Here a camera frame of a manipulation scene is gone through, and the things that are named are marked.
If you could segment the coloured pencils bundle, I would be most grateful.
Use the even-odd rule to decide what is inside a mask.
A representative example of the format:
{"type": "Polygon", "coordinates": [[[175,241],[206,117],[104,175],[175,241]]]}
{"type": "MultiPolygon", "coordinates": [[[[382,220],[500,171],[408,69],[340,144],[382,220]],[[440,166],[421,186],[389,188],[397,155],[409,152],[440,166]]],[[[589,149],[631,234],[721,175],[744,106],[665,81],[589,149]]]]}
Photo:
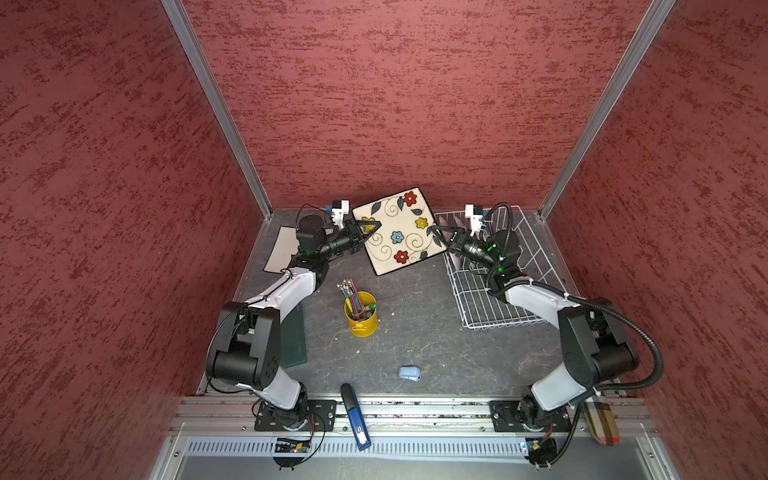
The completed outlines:
{"type": "Polygon", "coordinates": [[[365,304],[360,292],[351,279],[344,279],[342,283],[338,285],[338,288],[344,294],[346,304],[355,321],[367,320],[373,315],[377,304],[375,302],[365,304]]]}

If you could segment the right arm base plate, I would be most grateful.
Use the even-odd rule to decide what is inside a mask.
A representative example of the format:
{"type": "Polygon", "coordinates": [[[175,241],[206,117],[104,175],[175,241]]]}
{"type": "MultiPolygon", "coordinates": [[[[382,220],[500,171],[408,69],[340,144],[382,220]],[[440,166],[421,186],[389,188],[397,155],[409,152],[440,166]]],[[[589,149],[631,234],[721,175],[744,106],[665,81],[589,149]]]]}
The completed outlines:
{"type": "Polygon", "coordinates": [[[545,411],[528,397],[490,401],[489,409],[497,433],[560,433],[572,425],[566,407],[545,411]]]}

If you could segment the green rectangular block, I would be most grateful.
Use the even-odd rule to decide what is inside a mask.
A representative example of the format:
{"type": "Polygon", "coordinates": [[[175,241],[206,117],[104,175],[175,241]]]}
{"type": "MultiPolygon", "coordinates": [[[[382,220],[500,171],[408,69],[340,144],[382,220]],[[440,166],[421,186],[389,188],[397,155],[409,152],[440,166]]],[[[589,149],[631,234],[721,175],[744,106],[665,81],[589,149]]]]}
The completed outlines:
{"type": "Polygon", "coordinates": [[[280,366],[289,369],[307,362],[306,330],[304,310],[297,305],[281,322],[280,366]]]}

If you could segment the square plate white back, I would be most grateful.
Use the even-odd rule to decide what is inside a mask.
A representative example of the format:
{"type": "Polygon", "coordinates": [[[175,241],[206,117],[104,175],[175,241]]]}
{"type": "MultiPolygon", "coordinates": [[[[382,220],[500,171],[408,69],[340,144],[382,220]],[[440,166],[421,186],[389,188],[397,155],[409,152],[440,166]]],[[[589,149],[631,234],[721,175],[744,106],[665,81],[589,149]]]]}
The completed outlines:
{"type": "Polygon", "coordinates": [[[289,267],[292,257],[298,250],[299,241],[296,236],[296,228],[281,226],[263,271],[281,273],[289,267]]]}

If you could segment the plaid tape roll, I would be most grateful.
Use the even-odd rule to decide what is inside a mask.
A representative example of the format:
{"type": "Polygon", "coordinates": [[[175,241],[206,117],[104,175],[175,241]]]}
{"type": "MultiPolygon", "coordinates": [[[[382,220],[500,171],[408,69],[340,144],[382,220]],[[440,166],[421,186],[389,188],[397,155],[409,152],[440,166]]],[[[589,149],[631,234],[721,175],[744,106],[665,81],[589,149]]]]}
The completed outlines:
{"type": "Polygon", "coordinates": [[[603,402],[588,402],[586,418],[593,438],[603,446],[614,447],[621,442],[620,432],[611,407],[603,402]]]}

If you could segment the light blue eraser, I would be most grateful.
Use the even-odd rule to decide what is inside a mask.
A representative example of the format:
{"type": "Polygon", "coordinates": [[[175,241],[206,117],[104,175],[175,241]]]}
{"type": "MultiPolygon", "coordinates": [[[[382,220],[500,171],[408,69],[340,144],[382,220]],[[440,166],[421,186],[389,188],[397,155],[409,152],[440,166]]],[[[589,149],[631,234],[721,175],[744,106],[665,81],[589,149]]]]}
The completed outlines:
{"type": "Polygon", "coordinates": [[[403,380],[418,382],[422,373],[417,366],[402,366],[399,368],[398,376],[403,380]]]}

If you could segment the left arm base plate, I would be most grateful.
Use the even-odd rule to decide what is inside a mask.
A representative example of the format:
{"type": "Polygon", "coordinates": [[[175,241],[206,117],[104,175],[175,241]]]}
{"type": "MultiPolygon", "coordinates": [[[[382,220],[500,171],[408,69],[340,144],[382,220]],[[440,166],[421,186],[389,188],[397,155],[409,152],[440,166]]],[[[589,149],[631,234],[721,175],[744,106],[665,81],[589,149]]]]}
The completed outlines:
{"type": "Polygon", "coordinates": [[[330,432],[334,428],[336,400],[300,400],[293,409],[285,410],[261,403],[255,411],[254,430],[263,432],[330,432]]]}

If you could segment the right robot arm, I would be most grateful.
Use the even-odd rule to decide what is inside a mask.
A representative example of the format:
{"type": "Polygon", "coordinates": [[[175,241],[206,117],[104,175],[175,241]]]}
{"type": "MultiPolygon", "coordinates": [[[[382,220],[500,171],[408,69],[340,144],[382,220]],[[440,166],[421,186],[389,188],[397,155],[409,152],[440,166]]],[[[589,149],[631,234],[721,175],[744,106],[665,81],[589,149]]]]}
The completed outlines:
{"type": "Polygon", "coordinates": [[[427,229],[440,245],[486,269],[486,292],[498,301],[521,308],[555,326],[562,363],[532,384],[522,396],[517,421],[531,430],[555,422],[566,405],[576,405],[597,387],[639,366],[639,355],[619,320],[603,312],[610,303],[589,305],[567,292],[537,282],[519,268],[519,240],[507,229],[480,240],[461,227],[427,229]]]}

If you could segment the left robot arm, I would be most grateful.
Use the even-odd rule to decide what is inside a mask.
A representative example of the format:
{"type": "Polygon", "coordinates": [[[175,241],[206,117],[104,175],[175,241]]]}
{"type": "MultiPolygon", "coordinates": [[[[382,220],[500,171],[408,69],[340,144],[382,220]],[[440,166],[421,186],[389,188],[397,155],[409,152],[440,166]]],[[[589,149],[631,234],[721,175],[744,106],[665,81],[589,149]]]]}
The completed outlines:
{"type": "Polygon", "coordinates": [[[332,259],[355,253],[381,228],[376,220],[344,219],[332,226],[318,215],[298,221],[298,246],[282,277],[264,292],[244,302],[222,307],[207,350],[205,373],[244,389],[260,400],[277,424],[298,431],[311,419],[306,387],[281,367],[281,324],[327,276],[332,259]]]}

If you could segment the square floral plate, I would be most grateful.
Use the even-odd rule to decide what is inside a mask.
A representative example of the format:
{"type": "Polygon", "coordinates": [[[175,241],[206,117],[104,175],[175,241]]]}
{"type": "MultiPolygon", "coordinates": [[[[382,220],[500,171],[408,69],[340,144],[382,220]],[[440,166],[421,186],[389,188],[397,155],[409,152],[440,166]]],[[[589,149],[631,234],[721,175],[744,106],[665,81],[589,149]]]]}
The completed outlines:
{"type": "Polygon", "coordinates": [[[355,220],[381,223],[380,229],[365,243],[365,251],[377,276],[445,252],[427,233],[427,228],[436,224],[435,215],[417,187],[356,207],[352,215],[355,220]]]}

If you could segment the yellow pencil cup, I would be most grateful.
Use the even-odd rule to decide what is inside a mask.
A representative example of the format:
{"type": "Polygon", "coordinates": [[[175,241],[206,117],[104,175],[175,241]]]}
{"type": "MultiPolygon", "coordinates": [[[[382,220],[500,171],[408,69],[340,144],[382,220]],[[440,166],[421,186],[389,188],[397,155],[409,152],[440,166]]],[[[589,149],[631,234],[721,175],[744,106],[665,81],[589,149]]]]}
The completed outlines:
{"type": "Polygon", "coordinates": [[[372,336],[379,327],[378,303],[375,297],[364,291],[358,293],[358,300],[362,309],[355,311],[351,299],[344,304],[344,314],[348,322],[349,331],[356,337],[367,338],[372,336]]]}

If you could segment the blue black stapler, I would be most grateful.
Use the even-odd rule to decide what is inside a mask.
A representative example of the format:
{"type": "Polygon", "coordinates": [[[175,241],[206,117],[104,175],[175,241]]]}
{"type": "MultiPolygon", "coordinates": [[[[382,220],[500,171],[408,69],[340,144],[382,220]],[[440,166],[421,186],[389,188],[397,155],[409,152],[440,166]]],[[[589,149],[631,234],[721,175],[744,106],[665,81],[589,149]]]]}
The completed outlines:
{"type": "Polygon", "coordinates": [[[365,451],[371,447],[372,441],[356,391],[349,383],[343,383],[340,387],[340,393],[357,447],[360,451],[365,451]]]}

